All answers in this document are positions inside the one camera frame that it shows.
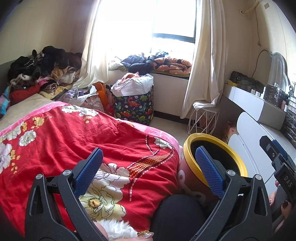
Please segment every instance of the pipe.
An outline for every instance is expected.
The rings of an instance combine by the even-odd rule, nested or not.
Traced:
[[[261,2],[260,0],[256,0],[253,4],[253,6],[245,11],[240,10],[239,13],[243,16],[245,16],[246,14],[248,14],[250,11],[252,11],[253,9],[255,9],[255,7],[257,7],[257,5]]]

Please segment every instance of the window frame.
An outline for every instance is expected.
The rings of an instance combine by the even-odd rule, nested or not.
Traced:
[[[197,0],[195,0],[195,23],[194,23],[194,34],[193,37],[187,37],[182,35],[174,35],[174,34],[160,34],[160,33],[153,33],[154,26],[155,26],[155,20],[153,23],[153,30],[152,30],[152,38],[163,38],[163,39],[175,39],[180,41],[185,41],[189,43],[195,44],[195,38],[196,38],[196,20],[197,20]]]

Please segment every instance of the screw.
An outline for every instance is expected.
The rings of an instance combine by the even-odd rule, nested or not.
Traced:
[[[235,171],[233,171],[233,170],[228,170],[228,175],[229,176],[234,176],[235,175]]]
[[[63,171],[64,176],[69,176],[71,174],[71,170],[67,169]]]
[[[43,177],[43,175],[41,173],[39,173],[37,176],[36,176],[36,179],[39,180]]]
[[[259,174],[256,174],[256,175],[255,175],[255,178],[256,178],[257,180],[262,180],[262,176],[260,176]]]

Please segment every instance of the pink blanket trim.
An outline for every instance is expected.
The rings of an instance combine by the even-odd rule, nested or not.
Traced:
[[[14,124],[10,125],[9,127],[5,128],[4,130],[0,131],[0,137],[1,136],[4,136],[6,135],[8,132],[14,130],[18,125],[20,125],[23,121],[31,118],[32,116],[34,115],[38,115],[38,114],[42,114],[46,111],[50,111],[51,109],[53,108],[56,108],[58,106],[64,106],[66,105],[65,103],[63,102],[60,102],[60,101],[57,101],[57,102],[52,102],[52,103],[49,103],[49,104],[46,104],[45,106],[43,107],[40,107],[39,109],[35,110],[35,111],[32,111],[30,114],[22,117],[21,119],[19,119],[17,122],[15,122]],[[129,124],[132,124],[137,130],[141,131],[141,132],[144,132],[148,135],[151,135],[151,136],[154,136],[154,137],[158,137],[160,139],[163,139],[165,141],[167,141],[168,143],[170,143],[171,145],[173,145],[173,147],[175,148],[175,150],[180,154],[180,146],[179,146],[179,143],[178,141],[173,137],[171,136],[170,134],[164,132],[164,131],[161,131],[161,130],[158,130],[156,128],[153,128],[153,127],[149,127],[149,126],[145,126],[145,125],[142,125],[142,124],[139,124],[139,123],[135,123],[135,122],[129,122],[129,121],[126,121],[126,120],[121,120],[121,119],[117,119],[119,121],[122,121],[122,122],[126,122],[126,123],[129,123]]]
[[[9,127],[5,128],[4,130],[0,131],[0,137],[6,135],[8,132],[14,130],[19,124],[21,124],[23,121],[31,118],[34,115],[38,115],[38,114],[42,114],[46,111],[49,111],[55,107],[58,106],[64,106],[66,105],[63,102],[57,101],[57,102],[52,102],[52,103],[48,103],[45,106],[40,107],[37,110],[32,111],[31,113],[25,115],[24,117],[22,117],[21,119],[19,119],[17,122],[15,122],[14,124],[10,125]]]

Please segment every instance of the dinosaur print bag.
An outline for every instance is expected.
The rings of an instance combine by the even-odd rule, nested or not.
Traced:
[[[112,94],[115,118],[149,125],[154,116],[153,89],[154,85],[144,95],[116,97]]]

